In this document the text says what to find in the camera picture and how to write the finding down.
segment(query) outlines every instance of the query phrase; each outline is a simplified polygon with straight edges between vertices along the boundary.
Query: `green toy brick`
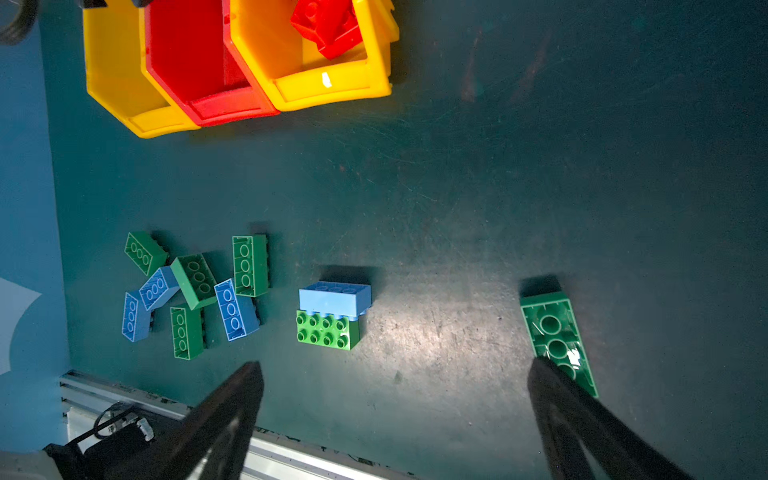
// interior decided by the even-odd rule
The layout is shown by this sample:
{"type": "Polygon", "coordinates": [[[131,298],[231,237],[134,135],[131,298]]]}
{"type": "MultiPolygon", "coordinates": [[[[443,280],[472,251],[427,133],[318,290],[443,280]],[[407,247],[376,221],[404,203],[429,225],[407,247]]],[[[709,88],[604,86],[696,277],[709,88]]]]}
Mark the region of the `green toy brick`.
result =
{"type": "Polygon", "coordinates": [[[296,338],[301,343],[351,350],[360,341],[359,323],[350,322],[348,316],[307,315],[304,310],[297,310],[296,326],[296,338]]]}
{"type": "Polygon", "coordinates": [[[270,288],[266,267],[266,235],[232,237],[235,294],[263,295],[270,288]]]}
{"type": "Polygon", "coordinates": [[[520,300],[528,335],[536,356],[545,356],[597,398],[587,353],[581,343],[571,301],[562,292],[529,296],[520,300]]]}
{"type": "Polygon", "coordinates": [[[168,260],[168,252],[163,250],[147,232],[130,232],[125,242],[125,254],[146,276],[151,276],[168,260]]]}
{"type": "Polygon", "coordinates": [[[192,360],[205,349],[203,342],[202,310],[190,310],[182,306],[170,308],[170,324],[174,331],[174,356],[192,360]]]}
{"type": "Polygon", "coordinates": [[[216,302],[216,280],[201,253],[176,257],[170,265],[184,299],[191,310],[197,310],[216,302]]]}

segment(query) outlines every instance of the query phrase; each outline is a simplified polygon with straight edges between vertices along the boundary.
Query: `blue wall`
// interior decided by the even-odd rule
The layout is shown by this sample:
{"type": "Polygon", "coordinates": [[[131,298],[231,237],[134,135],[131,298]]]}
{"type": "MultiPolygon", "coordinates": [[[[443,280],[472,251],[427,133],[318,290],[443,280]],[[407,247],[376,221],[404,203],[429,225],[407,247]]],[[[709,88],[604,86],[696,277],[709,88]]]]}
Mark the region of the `blue wall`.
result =
{"type": "MultiPolygon", "coordinates": [[[[40,294],[30,295],[15,329],[13,309],[0,313],[0,336],[12,333],[11,371],[0,375],[0,450],[26,452],[66,442],[57,377],[69,370],[37,26],[20,45],[0,46],[0,222],[0,279],[40,294]]],[[[4,307],[18,304],[18,287],[0,281],[0,289],[4,307]]]]}

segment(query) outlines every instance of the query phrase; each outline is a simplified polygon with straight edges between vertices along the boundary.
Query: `red smudge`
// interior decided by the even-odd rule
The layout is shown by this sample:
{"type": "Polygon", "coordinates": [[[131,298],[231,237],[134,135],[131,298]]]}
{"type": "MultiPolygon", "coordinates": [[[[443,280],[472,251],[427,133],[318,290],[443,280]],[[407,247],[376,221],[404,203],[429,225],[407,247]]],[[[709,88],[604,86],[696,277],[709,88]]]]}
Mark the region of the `red smudge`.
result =
{"type": "Polygon", "coordinates": [[[525,75],[523,75],[523,78],[520,79],[517,89],[515,89],[515,92],[509,99],[511,103],[523,101],[531,93],[531,89],[533,89],[533,80],[536,77],[538,71],[541,70],[541,67],[544,65],[544,62],[547,58],[547,47],[549,46],[549,41],[551,38],[552,30],[549,30],[541,40],[541,44],[538,46],[538,50],[536,51],[536,59],[528,66],[528,68],[525,69],[525,75]]]}
{"type": "Polygon", "coordinates": [[[477,98],[477,91],[475,90],[475,52],[478,50],[478,43],[480,43],[481,37],[482,28],[479,28],[478,34],[475,36],[475,41],[472,42],[472,50],[469,51],[467,72],[464,74],[464,81],[462,82],[463,101],[475,101],[475,98],[477,98]]]}

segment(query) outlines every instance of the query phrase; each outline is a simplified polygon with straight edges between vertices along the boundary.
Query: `blue toy brick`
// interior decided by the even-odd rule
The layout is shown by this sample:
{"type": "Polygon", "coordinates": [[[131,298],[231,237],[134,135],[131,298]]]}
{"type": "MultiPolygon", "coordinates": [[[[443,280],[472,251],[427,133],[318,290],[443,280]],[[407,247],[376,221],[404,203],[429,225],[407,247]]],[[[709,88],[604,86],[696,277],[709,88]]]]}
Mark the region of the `blue toy brick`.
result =
{"type": "Polygon", "coordinates": [[[125,293],[123,308],[123,335],[131,342],[138,342],[149,336],[149,324],[152,314],[144,308],[138,290],[125,293]]]}
{"type": "Polygon", "coordinates": [[[318,282],[299,290],[299,308],[308,315],[333,314],[355,321],[371,307],[371,286],[357,283],[318,282]]]}
{"type": "Polygon", "coordinates": [[[235,286],[231,278],[214,286],[214,292],[219,301],[227,340],[231,342],[259,329],[259,317],[256,316],[253,301],[249,296],[235,295],[235,286]]]}
{"type": "Polygon", "coordinates": [[[165,305],[178,291],[179,283],[176,281],[174,272],[169,266],[162,266],[139,289],[139,294],[144,308],[151,312],[165,305]]]}

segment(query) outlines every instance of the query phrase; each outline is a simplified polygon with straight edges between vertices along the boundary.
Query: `red storage bin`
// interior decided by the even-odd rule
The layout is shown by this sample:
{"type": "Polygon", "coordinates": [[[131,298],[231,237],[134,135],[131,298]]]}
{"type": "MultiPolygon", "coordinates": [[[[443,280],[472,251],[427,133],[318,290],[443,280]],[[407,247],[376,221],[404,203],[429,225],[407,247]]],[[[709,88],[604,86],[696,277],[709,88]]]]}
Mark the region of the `red storage bin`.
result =
{"type": "Polygon", "coordinates": [[[227,50],[223,24],[222,0],[154,0],[144,9],[147,71],[201,127],[279,114],[227,50]]]}

